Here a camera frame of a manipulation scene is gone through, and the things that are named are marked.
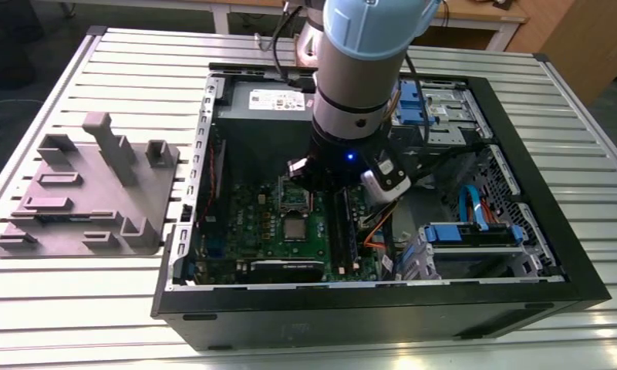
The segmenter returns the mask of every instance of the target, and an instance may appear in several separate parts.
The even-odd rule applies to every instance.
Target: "robotic arm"
[[[323,36],[311,146],[307,156],[289,163],[290,178],[309,190],[362,183],[371,201],[389,203],[411,181],[389,147],[386,105],[407,46],[425,32],[441,0],[309,2],[302,1],[311,6],[309,24],[323,27]],[[321,24],[313,3],[323,3]]]

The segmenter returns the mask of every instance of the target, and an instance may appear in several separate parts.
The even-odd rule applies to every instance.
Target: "wire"
[[[278,76],[281,77],[281,79],[283,81],[287,81],[287,76],[286,74],[283,73],[283,71],[281,70],[281,63],[278,62],[278,54],[277,54],[277,43],[278,43],[278,35],[281,34],[283,28],[287,26],[287,24],[290,23],[290,21],[293,20],[293,18],[298,15],[298,13],[301,12],[301,6],[298,6],[293,12],[290,13],[290,15],[287,15],[286,19],[283,20],[282,24],[281,24],[281,27],[278,28],[278,32],[274,32],[274,35],[271,36],[271,56],[274,58],[274,67],[277,68],[277,73],[278,73]]]
[[[447,28],[450,23],[450,7],[447,6],[447,0],[443,0],[443,20],[441,21],[441,27]]]
[[[413,82],[415,83],[415,91],[418,93],[417,98],[421,102],[422,124],[425,126],[425,132],[422,134],[422,150],[425,150],[430,143],[430,119],[427,117],[427,109],[425,108],[425,97],[422,96],[421,80],[418,79],[418,74],[415,72],[415,67],[413,66],[411,58],[409,58],[409,51],[403,55],[403,60],[407,63],[409,71],[411,71],[411,78]]]
[[[413,175],[414,178],[411,178],[411,181],[415,182],[421,178],[429,176],[434,172],[434,168],[441,166],[451,158],[455,158],[457,156],[461,156],[466,153],[479,152],[485,147],[485,143],[474,143],[466,146],[449,148],[418,165],[418,172],[415,175]]]
[[[265,16],[265,14],[258,14],[257,16],[253,16],[249,13],[237,13],[237,14],[242,14],[246,18],[251,18],[251,19],[262,19],[262,17]]]
[[[399,95],[401,94],[399,94],[399,87],[398,87],[397,91],[394,92],[393,97],[390,98],[389,108],[386,109],[386,113],[383,115],[383,118],[382,118],[381,122],[385,122],[393,116],[393,112],[394,112],[395,108],[398,107]]]
[[[379,222],[377,223],[377,225],[371,228],[371,231],[369,233],[369,235],[366,236],[365,240],[362,241],[362,245],[363,247],[373,247],[373,248],[385,248],[385,245],[383,244],[378,244],[378,243],[371,243],[370,242],[370,239],[371,239],[371,235],[374,235],[374,233],[377,232],[377,230],[379,230],[379,227],[381,225],[383,224],[383,221],[386,221],[386,219],[389,218],[390,214],[393,213],[394,211],[394,208],[398,206],[398,201],[395,200],[393,202],[393,206],[390,207],[389,211],[386,212],[386,214],[383,215],[383,217],[381,218]]]
[[[286,11],[283,11],[281,13],[281,16],[278,17],[277,25],[274,26],[274,31],[271,32],[271,40],[274,38],[274,35],[277,35],[278,32],[279,32],[281,24],[282,24],[283,19],[286,18],[286,16],[287,16],[287,13],[286,13]],[[271,48],[271,40],[267,42],[267,46],[263,47],[263,42],[262,42],[262,39],[259,38],[259,35],[255,34],[254,37],[257,38],[257,44],[258,44],[259,51],[261,52],[267,52],[269,49]]]
[[[35,99],[3,99],[3,100],[0,100],[0,104],[2,104],[2,103],[38,103],[38,104],[42,104],[42,101],[35,100]]]

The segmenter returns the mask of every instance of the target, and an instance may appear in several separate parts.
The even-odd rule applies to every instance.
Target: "floor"
[[[25,46],[37,69],[37,81],[17,91],[0,91],[0,100],[45,100],[90,25],[185,32],[214,31],[211,15],[207,12],[77,5],[75,17],[65,19],[58,4],[33,1],[33,6],[46,31],[43,39]],[[270,35],[277,17],[265,15],[262,18],[253,18],[230,14],[229,22],[231,33],[251,35],[261,32]],[[617,84],[609,86],[589,110],[617,145]],[[37,103],[0,105],[0,170],[37,111]]]

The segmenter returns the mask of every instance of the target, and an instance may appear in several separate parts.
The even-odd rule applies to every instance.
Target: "slotted aluminum table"
[[[79,142],[86,111],[111,112],[131,143],[179,146],[178,214],[209,62],[269,64],[247,36],[107,29],[82,41],[0,176],[2,218],[38,166],[45,133]],[[294,64],[293,43],[279,59]],[[485,341],[195,353],[149,317],[159,254],[0,260],[0,365],[139,368],[617,368],[617,149],[550,64],[531,55],[411,48],[418,72],[489,79],[613,299]]]

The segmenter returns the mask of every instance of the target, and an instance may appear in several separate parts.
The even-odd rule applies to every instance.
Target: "chip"
[[[286,218],[283,220],[283,240],[306,240],[306,220],[303,218]]]

